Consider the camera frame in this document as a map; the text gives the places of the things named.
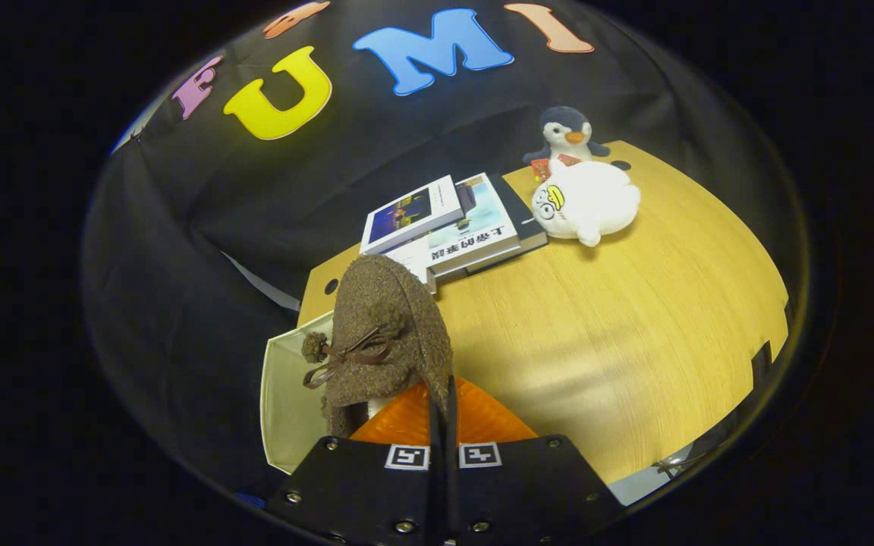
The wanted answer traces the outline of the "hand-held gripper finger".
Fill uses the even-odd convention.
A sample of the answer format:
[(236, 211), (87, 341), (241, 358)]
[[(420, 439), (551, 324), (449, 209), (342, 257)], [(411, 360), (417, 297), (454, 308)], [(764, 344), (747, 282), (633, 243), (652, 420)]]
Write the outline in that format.
[(566, 435), (465, 441), (473, 426), (503, 419), (462, 397), (472, 384), (448, 383), (448, 529), (459, 545), (580, 545), (624, 518)]
[(265, 502), (322, 545), (438, 545), (446, 532), (443, 429), (423, 384), (353, 435), (326, 435)]

